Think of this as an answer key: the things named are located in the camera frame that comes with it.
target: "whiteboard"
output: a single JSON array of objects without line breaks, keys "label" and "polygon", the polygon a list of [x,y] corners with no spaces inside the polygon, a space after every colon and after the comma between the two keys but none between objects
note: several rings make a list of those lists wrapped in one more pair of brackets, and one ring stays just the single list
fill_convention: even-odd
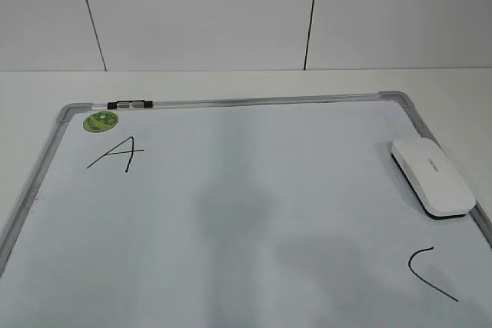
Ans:
[{"label": "whiteboard", "polygon": [[[489,243],[424,214],[387,148],[420,118],[380,96],[63,115],[0,326],[491,326]],[[428,247],[413,268],[457,302],[408,268]]]}]

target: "round sticker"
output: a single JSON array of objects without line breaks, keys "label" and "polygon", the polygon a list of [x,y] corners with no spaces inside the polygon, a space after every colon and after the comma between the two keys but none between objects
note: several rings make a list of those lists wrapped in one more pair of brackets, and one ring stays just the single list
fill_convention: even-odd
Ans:
[{"label": "round sticker", "polygon": [[112,111],[99,111],[89,115],[84,121],[87,132],[104,132],[111,130],[118,123],[118,116]]}]

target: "white wall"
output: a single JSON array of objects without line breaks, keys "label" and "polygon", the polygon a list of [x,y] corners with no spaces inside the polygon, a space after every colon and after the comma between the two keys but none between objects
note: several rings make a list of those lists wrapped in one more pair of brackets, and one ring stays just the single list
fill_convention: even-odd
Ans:
[{"label": "white wall", "polygon": [[311,0],[89,0],[109,70],[302,69]]},{"label": "white wall", "polygon": [[[311,0],[89,0],[109,71],[299,70]],[[103,70],[85,0],[0,0],[0,71]],[[308,69],[492,67],[492,0],[316,0]]]},{"label": "white wall", "polygon": [[84,0],[0,0],[0,71],[101,71]]},{"label": "white wall", "polygon": [[492,66],[492,0],[316,0],[309,69]]}]

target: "white table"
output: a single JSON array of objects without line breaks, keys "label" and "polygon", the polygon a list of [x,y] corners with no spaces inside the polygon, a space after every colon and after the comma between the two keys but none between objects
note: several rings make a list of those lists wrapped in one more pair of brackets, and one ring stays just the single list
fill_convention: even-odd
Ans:
[{"label": "white table", "polygon": [[0,225],[9,216],[57,113],[105,103],[360,94],[401,90],[492,215],[492,69],[261,72],[0,73]]}]

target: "white eraser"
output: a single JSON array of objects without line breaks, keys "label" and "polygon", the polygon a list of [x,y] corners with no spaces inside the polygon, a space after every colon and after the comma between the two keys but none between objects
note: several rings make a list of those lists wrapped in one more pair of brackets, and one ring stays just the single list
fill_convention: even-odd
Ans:
[{"label": "white eraser", "polygon": [[466,181],[432,140],[395,140],[391,143],[391,154],[431,217],[460,217],[475,206]]}]

